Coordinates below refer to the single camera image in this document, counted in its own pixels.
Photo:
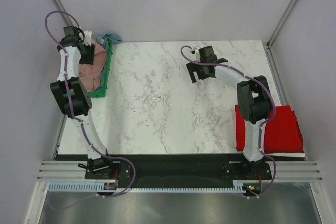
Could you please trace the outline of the pink t shirt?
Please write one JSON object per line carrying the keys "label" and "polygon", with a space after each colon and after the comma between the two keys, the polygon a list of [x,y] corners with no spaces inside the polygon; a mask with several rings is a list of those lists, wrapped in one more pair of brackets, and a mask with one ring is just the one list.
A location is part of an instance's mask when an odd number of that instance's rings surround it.
{"label": "pink t shirt", "polygon": [[93,64],[79,65],[79,79],[88,92],[95,92],[101,84],[99,75],[102,73],[108,57],[107,51],[95,40],[92,40],[92,45],[95,45]]}

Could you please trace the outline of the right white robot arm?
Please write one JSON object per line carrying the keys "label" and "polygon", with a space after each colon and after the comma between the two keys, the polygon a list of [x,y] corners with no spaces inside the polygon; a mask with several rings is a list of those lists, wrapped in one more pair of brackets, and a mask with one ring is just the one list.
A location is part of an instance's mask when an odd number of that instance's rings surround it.
{"label": "right white robot arm", "polygon": [[267,123],[276,114],[267,78],[250,77],[233,67],[228,60],[218,59],[212,46],[192,48],[185,45],[180,53],[188,61],[186,67],[193,83],[216,78],[237,91],[238,112],[245,121],[245,145],[243,160],[234,164],[234,173],[239,178],[257,179],[268,169],[264,151],[265,131]]}

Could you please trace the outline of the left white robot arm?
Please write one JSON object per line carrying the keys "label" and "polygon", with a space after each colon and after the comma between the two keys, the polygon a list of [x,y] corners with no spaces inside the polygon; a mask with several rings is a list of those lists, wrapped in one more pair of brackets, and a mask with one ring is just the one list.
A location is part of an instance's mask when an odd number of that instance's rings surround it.
{"label": "left white robot arm", "polygon": [[91,32],[67,26],[64,34],[57,46],[61,56],[60,73],[50,89],[62,114],[72,120],[84,142],[87,163],[78,167],[86,170],[85,179],[112,179],[115,165],[107,158],[107,148],[92,120],[91,97],[79,78],[79,64],[93,63],[95,45],[91,43]]}

